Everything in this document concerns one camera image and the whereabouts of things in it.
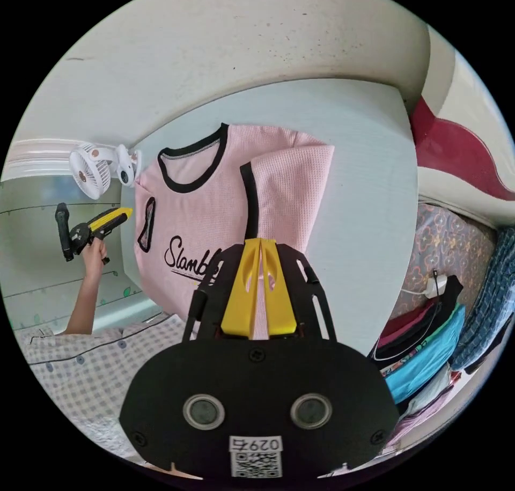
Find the white charger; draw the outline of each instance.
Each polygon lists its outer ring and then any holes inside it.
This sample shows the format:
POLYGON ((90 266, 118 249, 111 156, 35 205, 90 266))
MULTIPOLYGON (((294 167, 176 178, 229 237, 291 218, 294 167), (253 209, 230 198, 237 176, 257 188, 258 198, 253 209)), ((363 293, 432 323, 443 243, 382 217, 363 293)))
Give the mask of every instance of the white charger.
POLYGON ((445 287, 447 286, 447 277, 445 275, 437 275, 436 281, 435 278, 429 278, 428 285, 423 292, 413 292, 408 291, 407 289, 401 289, 402 292, 407 292, 408 294, 416 294, 420 296, 425 296, 427 299, 435 298, 438 295, 442 295, 445 292, 445 287))

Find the qr code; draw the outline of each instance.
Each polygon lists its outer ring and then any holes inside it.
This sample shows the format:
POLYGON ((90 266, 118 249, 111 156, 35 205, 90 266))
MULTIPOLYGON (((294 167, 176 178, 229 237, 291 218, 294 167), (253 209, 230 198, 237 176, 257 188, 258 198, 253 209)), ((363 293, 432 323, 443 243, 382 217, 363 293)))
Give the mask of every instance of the qr code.
POLYGON ((282 476, 281 452, 231 453, 232 476, 272 479, 282 476))

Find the white fan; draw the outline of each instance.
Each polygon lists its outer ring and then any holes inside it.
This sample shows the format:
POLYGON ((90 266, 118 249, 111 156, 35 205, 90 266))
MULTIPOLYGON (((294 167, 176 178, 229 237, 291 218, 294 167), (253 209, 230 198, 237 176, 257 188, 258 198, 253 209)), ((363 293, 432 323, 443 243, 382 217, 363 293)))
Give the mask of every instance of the white fan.
POLYGON ((82 192, 97 200, 109 189, 114 175, 122 185, 131 187, 141 173, 142 155, 139 150, 129 155, 123 144, 117 148, 99 148, 85 142, 70 153, 69 162, 82 192))

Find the screw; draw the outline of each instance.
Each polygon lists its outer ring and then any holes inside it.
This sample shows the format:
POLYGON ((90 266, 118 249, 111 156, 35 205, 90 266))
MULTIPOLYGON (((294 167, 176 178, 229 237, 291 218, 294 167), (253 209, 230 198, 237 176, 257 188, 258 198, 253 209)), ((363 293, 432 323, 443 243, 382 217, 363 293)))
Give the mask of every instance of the screw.
POLYGON ((374 434, 372 434, 372 437, 370 438, 370 442, 372 444, 381 444, 385 440, 385 431, 384 430, 378 430, 374 434))
POLYGON ((133 441, 138 445, 138 446, 146 446, 146 437, 141 433, 141 432, 134 432, 133 433, 133 441))
POLYGON ((264 350, 261 348, 252 348, 248 352, 248 358, 251 362, 263 362, 265 358, 264 350))

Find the camera lens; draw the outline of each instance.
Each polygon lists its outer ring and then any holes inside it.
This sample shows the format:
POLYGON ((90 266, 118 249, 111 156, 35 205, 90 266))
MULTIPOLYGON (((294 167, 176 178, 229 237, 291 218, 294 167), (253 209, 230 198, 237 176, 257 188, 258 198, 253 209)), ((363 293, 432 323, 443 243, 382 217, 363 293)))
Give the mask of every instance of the camera lens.
POLYGON ((292 421, 299 428, 312 430, 325 425, 333 412, 330 401, 315 393, 305 394, 295 400, 291 407, 292 421))
POLYGON ((213 430, 219 427, 225 418, 222 403, 208 394, 196 394, 188 398, 182 412, 186 421, 199 430, 213 430))

